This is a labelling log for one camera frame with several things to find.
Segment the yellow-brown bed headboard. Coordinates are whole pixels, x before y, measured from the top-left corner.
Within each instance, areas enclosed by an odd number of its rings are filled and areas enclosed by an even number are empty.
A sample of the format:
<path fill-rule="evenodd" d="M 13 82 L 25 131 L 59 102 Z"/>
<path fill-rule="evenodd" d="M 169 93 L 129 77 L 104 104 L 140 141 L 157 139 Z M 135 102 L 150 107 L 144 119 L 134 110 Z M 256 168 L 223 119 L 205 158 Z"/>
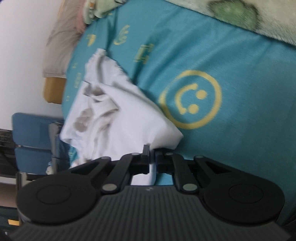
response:
<path fill-rule="evenodd" d="M 66 78 L 47 77 L 45 78 L 43 98 L 48 103 L 61 104 Z"/>

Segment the grey cloth on chair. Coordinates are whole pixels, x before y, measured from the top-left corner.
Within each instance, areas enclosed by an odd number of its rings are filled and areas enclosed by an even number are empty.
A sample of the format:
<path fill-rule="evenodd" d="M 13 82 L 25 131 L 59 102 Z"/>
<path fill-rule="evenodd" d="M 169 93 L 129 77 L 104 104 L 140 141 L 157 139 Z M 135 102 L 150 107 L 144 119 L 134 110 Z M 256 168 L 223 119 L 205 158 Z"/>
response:
<path fill-rule="evenodd" d="M 58 122 L 49 124 L 49 138 L 51 143 L 51 164 L 54 172 L 57 171 L 57 157 L 56 157 L 56 150 L 57 150 L 57 144 L 56 140 L 59 137 L 60 132 L 60 124 Z"/>

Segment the blue folding chair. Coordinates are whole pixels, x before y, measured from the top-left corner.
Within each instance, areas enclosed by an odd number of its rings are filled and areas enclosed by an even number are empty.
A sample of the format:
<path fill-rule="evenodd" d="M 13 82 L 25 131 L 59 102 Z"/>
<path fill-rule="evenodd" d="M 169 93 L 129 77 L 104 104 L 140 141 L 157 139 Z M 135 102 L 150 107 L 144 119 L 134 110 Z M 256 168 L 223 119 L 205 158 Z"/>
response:
<path fill-rule="evenodd" d="M 11 121 L 18 170 L 30 174 L 46 175 L 48 169 L 52 168 L 49 124 L 58 122 L 61 132 L 64 120 L 49 116 L 14 113 Z M 56 140 L 57 172 L 70 167 L 68 155 L 70 146 L 60 140 L 60 132 Z"/>

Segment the grey pillow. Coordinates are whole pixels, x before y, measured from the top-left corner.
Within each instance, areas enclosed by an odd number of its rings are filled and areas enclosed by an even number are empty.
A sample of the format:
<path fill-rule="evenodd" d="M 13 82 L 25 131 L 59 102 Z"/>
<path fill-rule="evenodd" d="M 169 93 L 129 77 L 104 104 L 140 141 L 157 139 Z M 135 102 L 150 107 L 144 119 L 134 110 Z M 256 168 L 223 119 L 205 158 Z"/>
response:
<path fill-rule="evenodd" d="M 62 1 L 55 26 L 46 43 L 44 77 L 65 78 L 72 52 L 85 31 L 84 4 L 85 1 Z"/>

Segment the white t-shirt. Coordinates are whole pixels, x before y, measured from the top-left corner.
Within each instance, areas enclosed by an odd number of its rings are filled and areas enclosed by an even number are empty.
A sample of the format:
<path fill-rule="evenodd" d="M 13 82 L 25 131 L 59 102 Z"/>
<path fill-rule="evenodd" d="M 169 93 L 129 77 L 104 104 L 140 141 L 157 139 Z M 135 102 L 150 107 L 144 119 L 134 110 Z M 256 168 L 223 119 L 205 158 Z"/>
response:
<path fill-rule="evenodd" d="M 71 167 L 101 157 L 175 149 L 183 134 L 128 78 L 118 63 L 98 49 L 62 127 L 60 138 L 76 150 Z"/>

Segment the teal smiley bed sheet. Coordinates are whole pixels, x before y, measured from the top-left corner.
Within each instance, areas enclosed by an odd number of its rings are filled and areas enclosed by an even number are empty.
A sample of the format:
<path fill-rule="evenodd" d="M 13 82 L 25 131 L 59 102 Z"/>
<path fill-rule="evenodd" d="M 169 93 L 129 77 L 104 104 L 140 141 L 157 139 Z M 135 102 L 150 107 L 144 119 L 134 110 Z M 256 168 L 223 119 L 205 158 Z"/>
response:
<path fill-rule="evenodd" d="M 67 116 L 98 49 L 121 66 L 203 155 L 276 183 L 295 210 L 295 47 L 167 1 L 129 1 L 84 32 L 69 63 Z"/>

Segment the white cabinet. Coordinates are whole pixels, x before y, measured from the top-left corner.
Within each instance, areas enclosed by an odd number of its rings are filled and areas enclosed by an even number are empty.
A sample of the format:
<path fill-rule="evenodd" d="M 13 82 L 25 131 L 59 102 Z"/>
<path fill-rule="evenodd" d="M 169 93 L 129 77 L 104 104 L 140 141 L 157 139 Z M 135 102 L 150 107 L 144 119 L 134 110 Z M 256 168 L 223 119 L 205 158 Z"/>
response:
<path fill-rule="evenodd" d="M 1 176 L 0 185 L 1 206 L 16 208 L 16 178 Z"/>

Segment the green cartoon fleece blanket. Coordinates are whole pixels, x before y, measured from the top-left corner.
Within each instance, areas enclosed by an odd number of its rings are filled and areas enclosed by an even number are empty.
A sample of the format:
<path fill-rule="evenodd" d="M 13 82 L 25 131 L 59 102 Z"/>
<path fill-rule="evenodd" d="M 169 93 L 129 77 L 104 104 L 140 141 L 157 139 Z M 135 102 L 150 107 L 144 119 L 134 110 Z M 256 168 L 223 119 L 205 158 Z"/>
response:
<path fill-rule="evenodd" d="M 90 25 L 114 11 L 178 31 L 211 20 L 295 45 L 295 1 L 85 1 L 83 21 Z"/>

